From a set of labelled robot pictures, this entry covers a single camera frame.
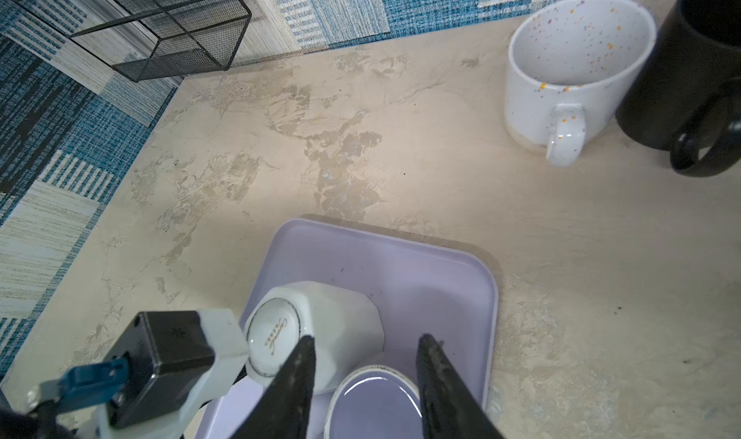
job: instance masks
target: cup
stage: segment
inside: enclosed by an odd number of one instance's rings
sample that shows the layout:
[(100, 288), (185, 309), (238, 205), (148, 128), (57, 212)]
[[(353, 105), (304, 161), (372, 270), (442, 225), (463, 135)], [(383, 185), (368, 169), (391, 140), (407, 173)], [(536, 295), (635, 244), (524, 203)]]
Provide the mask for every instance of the cup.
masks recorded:
[(385, 351), (363, 362), (334, 392), (324, 439), (422, 439), (413, 351)]
[(631, 0), (561, 0), (520, 25), (509, 45), (507, 130), (570, 166), (597, 137), (656, 42), (651, 14)]
[(315, 395), (337, 388), (384, 341), (378, 309), (366, 295), (316, 281), (276, 286), (245, 324), (247, 376), (269, 386), (305, 334), (314, 336)]
[(682, 175), (717, 175), (741, 158), (740, 12), (741, 0), (677, 0), (617, 110), (625, 134), (671, 150)]

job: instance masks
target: countertop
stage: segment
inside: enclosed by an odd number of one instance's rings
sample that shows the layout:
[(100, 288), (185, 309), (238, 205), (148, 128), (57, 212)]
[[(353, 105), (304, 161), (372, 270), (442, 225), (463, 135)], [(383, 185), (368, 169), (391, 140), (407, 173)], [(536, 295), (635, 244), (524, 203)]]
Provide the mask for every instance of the countertop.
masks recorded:
[[(673, 2), (639, 1), (660, 19)], [(521, 21), (187, 78), (5, 378), (10, 402), (99, 360), (138, 311), (239, 315), (273, 233), (308, 216), (491, 268), (486, 412), (509, 439), (738, 437), (741, 166), (681, 177), (615, 123), (548, 166), (503, 123)]]

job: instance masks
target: tray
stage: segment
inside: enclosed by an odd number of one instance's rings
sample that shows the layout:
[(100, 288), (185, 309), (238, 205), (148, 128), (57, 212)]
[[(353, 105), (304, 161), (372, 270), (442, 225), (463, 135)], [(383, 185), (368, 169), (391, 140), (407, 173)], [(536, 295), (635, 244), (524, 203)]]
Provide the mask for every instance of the tray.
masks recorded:
[[(473, 397), (486, 406), (499, 294), (489, 268), (467, 252), (294, 219), (276, 232), (242, 316), (274, 286), (315, 280), (366, 294), (378, 307), (384, 350), (416, 352), (422, 333), (443, 350)], [(241, 380), (213, 400), (196, 439), (227, 439), (262, 387)], [(314, 396), (307, 437), (321, 437), (331, 394)]]

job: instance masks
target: speckled mug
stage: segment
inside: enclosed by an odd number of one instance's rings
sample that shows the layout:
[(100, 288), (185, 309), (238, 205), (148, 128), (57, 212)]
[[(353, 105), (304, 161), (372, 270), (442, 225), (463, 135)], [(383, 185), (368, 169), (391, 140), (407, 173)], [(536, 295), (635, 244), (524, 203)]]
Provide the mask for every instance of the speckled mug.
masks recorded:
[(507, 130), (570, 166), (605, 128), (656, 43), (651, 14), (631, 0), (561, 0), (515, 31), (505, 92)]

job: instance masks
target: white mug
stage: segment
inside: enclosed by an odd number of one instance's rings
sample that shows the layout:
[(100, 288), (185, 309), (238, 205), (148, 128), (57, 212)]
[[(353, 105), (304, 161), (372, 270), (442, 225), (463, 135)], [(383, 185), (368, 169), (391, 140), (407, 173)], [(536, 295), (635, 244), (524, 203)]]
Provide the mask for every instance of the white mug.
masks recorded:
[(561, 0), (515, 31), (505, 92), (507, 130), (570, 166), (605, 128), (656, 43), (651, 14), (631, 0)]
[(245, 324), (247, 376), (267, 387), (299, 339), (314, 336), (314, 394), (337, 388), (355, 366), (383, 349), (378, 309), (362, 293), (316, 281), (276, 286)]

